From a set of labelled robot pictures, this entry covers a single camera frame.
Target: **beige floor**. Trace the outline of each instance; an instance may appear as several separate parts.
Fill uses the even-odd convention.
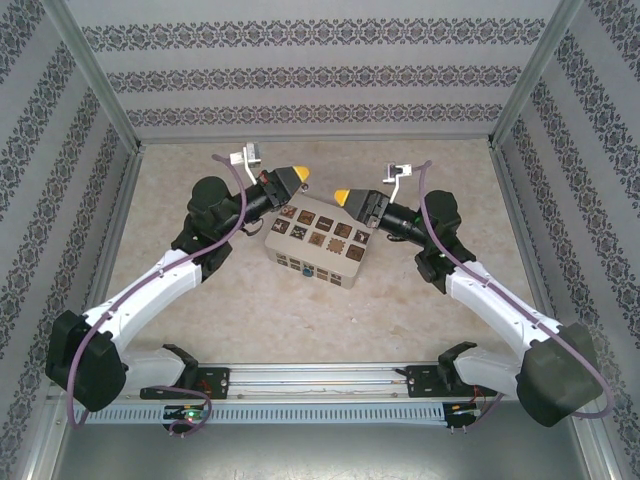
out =
[[[210,159],[240,145],[155,145],[146,150],[110,294],[127,286],[169,248],[179,233],[193,184],[220,175]],[[459,236],[495,277],[531,302],[520,256],[491,159],[482,140],[263,143],[263,168],[307,165],[308,194],[332,200],[338,188],[382,185],[386,162],[434,161],[430,189],[455,193]],[[404,179],[397,201],[417,206],[417,176]],[[273,214],[266,224],[273,222]],[[267,228],[238,234],[217,274],[178,299],[132,346],[175,343],[202,362],[310,363],[435,360],[464,340],[506,351],[479,318],[424,283],[413,261],[417,247],[391,244],[376,232],[355,287],[343,290],[270,262]]]

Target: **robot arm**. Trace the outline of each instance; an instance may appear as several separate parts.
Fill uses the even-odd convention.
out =
[[[254,223],[265,213],[281,208],[308,175],[305,167],[261,172],[255,183],[245,190],[244,223]],[[184,259],[212,246],[230,232],[238,222],[240,207],[240,194],[231,196],[222,179],[206,177],[196,183],[182,232],[147,273],[84,314],[66,311],[54,321],[47,353],[47,376],[66,388],[72,359],[81,341],[105,312],[109,312],[108,320],[100,326],[82,355],[74,384],[76,400],[89,411],[97,411],[121,393],[137,393],[152,385],[190,388],[187,370],[193,370],[193,362],[197,368],[197,362],[181,349],[166,345],[149,353],[132,352],[127,347],[167,305],[220,268],[232,250],[228,242],[189,261]],[[168,268],[180,260],[184,263]],[[125,295],[126,300],[117,311],[110,312],[112,305]]]
[[[602,393],[593,375],[541,327],[556,333],[597,368],[587,330],[579,324],[565,327],[535,311],[491,277],[456,235],[461,218],[453,194],[436,190],[426,195],[429,222],[444,247],[471,274],[441,253],[419,211],[395,204],[392,198],[375,190],[338,190],[335,198],[356,220],[388,232],[395,240],[421,247],[415,261],[422,278],[470,308],[511,347],[513,354],[499,355],[464,342],[440,355],[439,373],[450,389],[466,383],[517,397],[527,413],[545,426],[554,425]],[[531,314],[536,322],[511,303]]]

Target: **small square sticker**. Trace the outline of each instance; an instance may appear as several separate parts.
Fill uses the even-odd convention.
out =
[[[333,220],[327,217],[320,217],[318,223],[316,223],[316,228],[323,232],[328,232],[331,230],[331,225],[333,225]]]
[[[364,248],[358,247],[357,245],[349,245],[349,249],[347,250],[347,258],[359,262],[360,260],[362,260],[363,255]]]
[[[351,225],[346,225],[344,223],[338,223],[338,225],[336,225],[336,229],[334,230],[333,233],[335,233],[336,235],[338,235],[339,237],[342,238],[349,238],[349,234],[351,233]]]
[[[313,232],[311,237],[309,237],[309,243],[311,245],[315,245],[316,247],[321,247],[324,243],[324,239],[327,238],[325,235],[322,235],[318,232]]]
[[[276,221],[273,222],[273,227],[271,227],[271,230],[273,230],[274,232],[284,234],[287,231],[287,228],[289,228],[289,225],[290,223],[287,222],[286,220],[277,218]]]
[[[329,244],[327,245],[327,250],[333,253],[337,253],[340,255],[342,250],[344,249],[344,242],[342,240],[338,240],[337,238],[332,238],[329,240]]]
[[[298,216],[298,221],[300,223],[304,223],[305,225],[311,225],[313,223],[314,218],[316,218],[315,213],[303,210],[300,212],[300,215]]]
[[[367,232],[363,232],[362,230],[357,230],[356,234],[353,236],[353,240],[366,245],[369,241],[369,234]]]
[[[302,240],[306,233],[306,228],[302,228],[296,225],[295,227],[293,227],[293,230],[291,230],[290,236],[292,236],[293,238],[297,238],[298,240]]]
[[[293,218],[297,210],[298,209],[296,207],[285,205],[284,207],[282,207],[282,210],[280,210],[280,215],[287,218]]]

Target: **patterned wall panel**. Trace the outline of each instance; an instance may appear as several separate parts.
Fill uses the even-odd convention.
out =
[[[616,405],[624,478],[640,478],[640,110],[636,7],[587,2],[502,145],[555,314],[583,323]]]
[[[51,323],[86,304],[130,155],[40,3],[0,9],[0,479],[8,479],[44,401]]]
[[[488,134],[558,4],[67,1],[143,141]]]

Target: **box with square pattern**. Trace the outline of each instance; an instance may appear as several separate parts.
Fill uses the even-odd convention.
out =
[[[371,233],[340,207],[296,194],[278,213],[265,245],[279,265],[351,288]]]

